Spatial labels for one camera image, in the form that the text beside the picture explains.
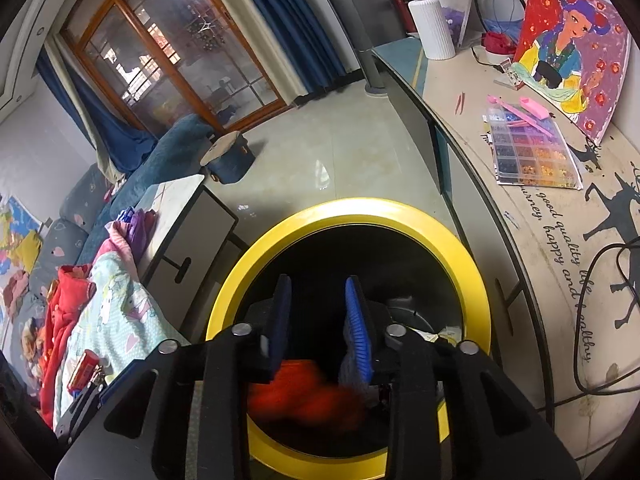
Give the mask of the red plastic wrapper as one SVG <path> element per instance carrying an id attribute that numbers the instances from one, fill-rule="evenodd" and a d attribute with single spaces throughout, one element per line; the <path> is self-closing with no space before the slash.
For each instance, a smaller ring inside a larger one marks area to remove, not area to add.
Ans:
<path id="1" fill-rule="evenodd" d="M 269 384 L 250 385 L 247 411 L 254 422 L 354 430 L 363 420 L 364 401 L 352 388 L 326 384 L 314 362 L 285 360 Z"/>

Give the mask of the blue curtain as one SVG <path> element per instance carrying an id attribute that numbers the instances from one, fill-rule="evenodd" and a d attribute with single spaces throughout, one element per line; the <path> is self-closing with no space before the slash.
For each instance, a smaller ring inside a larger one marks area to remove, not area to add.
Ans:
<path id="1" fill-rule="evenodd" d="M 335 86 L 345 67 L 306 0 L 252 0 L 305 89 L 311 93 Z"/>
<path id="2" fill-rule="evenodd" d="M 152 133 L 130 126 L 117 117 L 96 92 L 56 50 L 45 44 L 36 69 L 58 104 L 66 111 L 96 153 L 96 164 L 112 183 L 128 178 L 155 148 Z"/>

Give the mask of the hello kitty teal blanket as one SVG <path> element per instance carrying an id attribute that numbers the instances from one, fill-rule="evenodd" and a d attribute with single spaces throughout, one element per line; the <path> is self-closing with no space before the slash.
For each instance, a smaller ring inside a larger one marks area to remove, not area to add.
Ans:
<path id="1" fill-rule="evenodd" d="M 116 252 L 96 259 L 89 280 L 96 285 L 96 292 L 70 332 L 55 376 L 55 424 L 73 402 L 67 384 L 82 352 L 90 350 L 101 358 L 107 364 L 106 380 L 112 382 L 131 361 L 145 359 L 163 340 L 175 339 L 183 346 L 188 343 Z"/>

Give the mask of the red candy tube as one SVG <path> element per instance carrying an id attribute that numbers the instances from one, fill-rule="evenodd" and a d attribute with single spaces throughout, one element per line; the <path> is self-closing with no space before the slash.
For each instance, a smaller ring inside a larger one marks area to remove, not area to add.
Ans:
<path id="1" fill-rule="evenodd" d="M 100 365 L 100 361 L 100 357 L 92 350 L 86 349 L 81 353 L 67 383 L 67 391 L 72 396 L 81 392 L 88 385 L 96 368 Z"/>

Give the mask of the wooden glass sliding door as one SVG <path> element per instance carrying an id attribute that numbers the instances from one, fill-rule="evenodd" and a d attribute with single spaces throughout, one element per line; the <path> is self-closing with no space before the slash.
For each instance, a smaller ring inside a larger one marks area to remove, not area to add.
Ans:
<path id="1" fill-rule="evenodd" d="M 62 36 L 126 122 L 246 131 L 286 104 L 221 0 L 74 0 Z"/>

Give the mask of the blue grey sofa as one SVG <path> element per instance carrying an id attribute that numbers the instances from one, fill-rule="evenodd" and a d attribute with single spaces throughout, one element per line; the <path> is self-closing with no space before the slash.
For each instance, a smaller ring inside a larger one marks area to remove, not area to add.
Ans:
<path id="1" fill-rule="evenodd" d="M 136 206 L 150 186 L 197 174 L 201 169 L 200 158 L 215 136 L 214 128 L 198 115 L 178 119 L 114 195 L 110 194 L 108 182 L 98 167 L 89 168 L 63 200 L 58 218 L 43 239 L 34 268 L 28 272 L 25 304 L 18 310 L 2 349 L 12 365 L 24 361 L 20 325 L 26 318 L 43 315 L 44 297 L 58 276 L 58 268 L 92 262 L 107 237 L 107 222 Z"/>

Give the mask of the blue curtain left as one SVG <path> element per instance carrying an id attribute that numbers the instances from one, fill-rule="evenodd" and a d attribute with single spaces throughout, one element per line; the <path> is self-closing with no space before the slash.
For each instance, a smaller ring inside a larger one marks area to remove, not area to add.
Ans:
<path id="1" fill-rule="evenodd" d="M 155 148 L 152 133 L 130 126 L 117 117 L 96 92 L 56 50 L 45 44 L 36 69 L 58 104 L 66 111 L 96 153 L 96 164 L 112 183 L 128 178 Z"/>

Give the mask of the tv cabinet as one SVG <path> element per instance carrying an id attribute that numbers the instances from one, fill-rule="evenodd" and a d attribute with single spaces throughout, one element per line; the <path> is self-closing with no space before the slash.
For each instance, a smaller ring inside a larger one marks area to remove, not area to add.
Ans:
<path id="1" fill-rule="evenodd" d="M 582 474 L 606 474 L 639 437 L 638 152 L 615 128 L 593 145 L 556 116 L 582 189 L 501 185 L 485 114 L 529 88 L 470 51 L 430 61 L 414 38 L 373 55 L 482 274 L 496 360 Z"/>

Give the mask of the white vase red berries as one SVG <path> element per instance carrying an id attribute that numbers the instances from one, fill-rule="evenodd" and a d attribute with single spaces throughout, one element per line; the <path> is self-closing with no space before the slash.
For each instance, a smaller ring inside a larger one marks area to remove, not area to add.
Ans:
<path id="1" fill-rule="evenodd" d="M 449 26 L 439 0 L 412 0 L 409 12 L 428 60 L 445 61 L 456 55 Z"/>

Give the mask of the grey tower air conditioner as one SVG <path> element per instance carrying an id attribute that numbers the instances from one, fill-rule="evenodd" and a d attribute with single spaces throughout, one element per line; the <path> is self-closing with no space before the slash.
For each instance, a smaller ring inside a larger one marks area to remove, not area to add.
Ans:
<path id="1" fill-rule="evenodd" d="M 352 45 L 369 96 L 385 96 L 373 48 L 404 39 L 406 32 L 393 0 L 329 0 Z"/>

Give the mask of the small round blue stool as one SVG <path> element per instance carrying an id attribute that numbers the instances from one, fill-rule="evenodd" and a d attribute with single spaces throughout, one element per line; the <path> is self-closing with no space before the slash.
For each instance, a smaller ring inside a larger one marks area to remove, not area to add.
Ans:
<path id="1" fill-rule="evenodd" d="M 239 131 L 221 136 L 201 158 L 200 164 L 215 181 L 222 184 L 239 182 L 254 164 L 255 155 Z"/>

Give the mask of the white coffee table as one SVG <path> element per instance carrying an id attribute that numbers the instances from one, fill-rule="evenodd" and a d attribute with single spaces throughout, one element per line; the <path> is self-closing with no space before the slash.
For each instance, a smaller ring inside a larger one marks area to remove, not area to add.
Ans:
<path id="1" fill-rule="evenodd" d="M 238 217 L 206 185 L 204 174 L 150 186 L 139 206 L 155 212 L 150 240 L 138 263 L 140 282 L 177 330 L 218 254 L 248 245 L 234 229 Z"/>

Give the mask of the blue curtain right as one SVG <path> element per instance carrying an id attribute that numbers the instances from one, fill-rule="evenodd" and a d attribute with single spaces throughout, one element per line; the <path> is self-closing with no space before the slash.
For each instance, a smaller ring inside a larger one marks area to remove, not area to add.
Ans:
<path id="1" fill-rule="evenodd" d="M 252 0 L 305 89 L 311 93 L 335 86 L 345 67 L 306 0 Z"/>

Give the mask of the bead organizer box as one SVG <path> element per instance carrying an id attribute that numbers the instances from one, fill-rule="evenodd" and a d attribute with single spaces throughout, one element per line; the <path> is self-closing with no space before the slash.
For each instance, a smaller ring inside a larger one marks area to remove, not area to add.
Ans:
<path id="1" fill-rule="evenodd" d="M 531 117 L 539 125 L 536 128 L 522 115 L 526 111 L 518 106 L 488 105 L 485 124 L 497 182 L 581 190 L 582 177 L 555 122 Z"/>

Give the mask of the red blanket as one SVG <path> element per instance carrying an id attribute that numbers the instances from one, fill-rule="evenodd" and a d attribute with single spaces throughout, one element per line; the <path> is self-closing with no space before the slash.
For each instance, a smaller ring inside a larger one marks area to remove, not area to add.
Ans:
<path id="1" fill-rule="evenodd" d="M 90 263 L 61 266 L 55 290 L 48 300 L 40 359 L 42 383 L 39 397 L 42 419 L 50 429 L 53 428 L 55 377 L 66 352 L 67 339 L 78 322 L 81 310 L 96 291 L 96 285 L 90 280 L 91 269 Z"/>

